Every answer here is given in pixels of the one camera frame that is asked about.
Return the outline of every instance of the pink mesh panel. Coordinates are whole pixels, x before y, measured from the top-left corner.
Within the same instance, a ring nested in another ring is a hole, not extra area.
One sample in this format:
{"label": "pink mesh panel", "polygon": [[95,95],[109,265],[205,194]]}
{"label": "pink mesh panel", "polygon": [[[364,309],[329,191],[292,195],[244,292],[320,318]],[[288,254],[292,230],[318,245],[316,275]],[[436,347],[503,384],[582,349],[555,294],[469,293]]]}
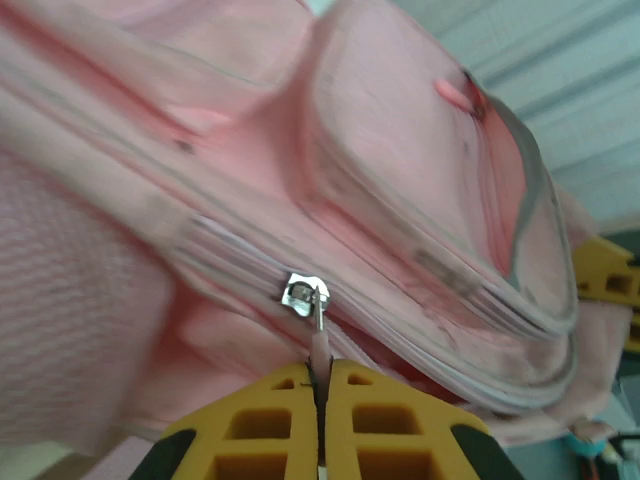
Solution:
{"label": "pink mesh panel", "polygon": [[91,450],[170,296],[123,234],[0,154],[0,443]]}

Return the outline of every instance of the zipper track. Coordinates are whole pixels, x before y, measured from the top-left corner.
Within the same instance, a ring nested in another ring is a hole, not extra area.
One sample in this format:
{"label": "zipper track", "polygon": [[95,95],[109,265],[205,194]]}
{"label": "zipper track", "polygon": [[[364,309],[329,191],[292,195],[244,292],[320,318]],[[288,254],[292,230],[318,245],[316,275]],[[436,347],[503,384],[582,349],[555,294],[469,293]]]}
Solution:
{"label": "zipper track", "polygon": [[503,230],[502,212],[497,205],[497,191],[495,184],[495,174],[491,154],[488,152],[486,138],[482,134],[483,128],[473,119],[474,132],[478,138],[478,155],[480,156],[480,175],[478,183],[480,186],[480,196],[482,199],[482,211],[487,225],[487,239],[489,241],[489,251],[493,264],[502,276],[509,273],[508,255],[505,257],[504,249],[506,238]]}
{"label": "zipper track", "polygon": [[[273,301],[282,295],[282,289],[291,273],[308,275],[288,267],[276,259],[269,257],[255,246],[239,238],[217,222],[199,217],[194,222],[194,229],[188,236],[189,241],[180,249],[180,258],[191,268],[211,277],[218,271],[232,277],[243,288],[250,288],[260,296]],[[350,339],[339,327],[338,318],[358,319],[358,327],[374,338],[384,339],[385,346],[394,354],[413,365],[427,377],[435,380],[454,393],[486,408],[504,413],[520,413],[530,408],[539,408],[555,401],[564,391],[566,379],[571,377],[570,371],[575,368],[575,359],[561,380],[555,385],[537,388],[534,395],[530,387],[518,387],[504,383],[487,375],[486,381],[470,377],[464,373],[465,362],[453,359],[449,365],[439,358],[401,337],[386,322],[377,318],[363,305],[346,295],[335,285],[331,286],[332,301],[329,306],[327,330],[331,343],[342,355],[354,357],[371,368],[381,370],[364,351]],[[297,341],[308,347],[305,340]]]}

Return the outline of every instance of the backpack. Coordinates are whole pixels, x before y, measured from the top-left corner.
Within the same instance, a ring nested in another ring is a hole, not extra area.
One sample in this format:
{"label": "backpack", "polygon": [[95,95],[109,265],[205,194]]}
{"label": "backpack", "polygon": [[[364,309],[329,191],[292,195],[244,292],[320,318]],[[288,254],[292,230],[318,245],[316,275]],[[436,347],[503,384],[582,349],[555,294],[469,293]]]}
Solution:
{"label": "backpack", "polygon": [[334,356],[504,444],[606,402],[630,312],[578,304],[590,220],[394,5],[0,10],[0,439],[90,450],[303,360],[317,282]]}

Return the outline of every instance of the corrugated ceiling panel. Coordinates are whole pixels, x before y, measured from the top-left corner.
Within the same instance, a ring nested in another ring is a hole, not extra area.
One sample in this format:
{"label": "corrugated ceiling panel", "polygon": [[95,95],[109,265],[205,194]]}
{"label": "corrugated ceiling panel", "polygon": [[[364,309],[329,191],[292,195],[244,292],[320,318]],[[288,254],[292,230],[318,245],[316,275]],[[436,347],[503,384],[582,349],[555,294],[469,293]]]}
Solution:
{"label": "corrugated ceiling panel", "polygon": [[520,115],[603,226],[640,227],[640,2],[396,3]]}

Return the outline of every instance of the metal zipper slider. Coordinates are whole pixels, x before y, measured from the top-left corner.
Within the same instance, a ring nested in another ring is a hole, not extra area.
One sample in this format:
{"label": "metal zipper slider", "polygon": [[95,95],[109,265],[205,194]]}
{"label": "metal zipper slider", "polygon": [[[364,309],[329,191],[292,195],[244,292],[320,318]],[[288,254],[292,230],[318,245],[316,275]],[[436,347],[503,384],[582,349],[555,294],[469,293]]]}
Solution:
{"label": "metal zipper slider", "polygon": [[318,277],[304,277],[293,273],[282,295],[282,304],[293,308],[301,317],[310,317],[313,314],[315,328],[311,335],[307,365],[318,414],[318,465],[324,466],[324,430],[333,363],[324,321],[324,311],[329,305],[329,289]]}
{"label": "metal zipper slider", "polygon": [[304,277],[292,273],[282,294],[282,305],[291,307],[301,317],[310,317],[314,313],[315,297],[319,296],[320,313],[329,306],[329,289],[318,277]]}

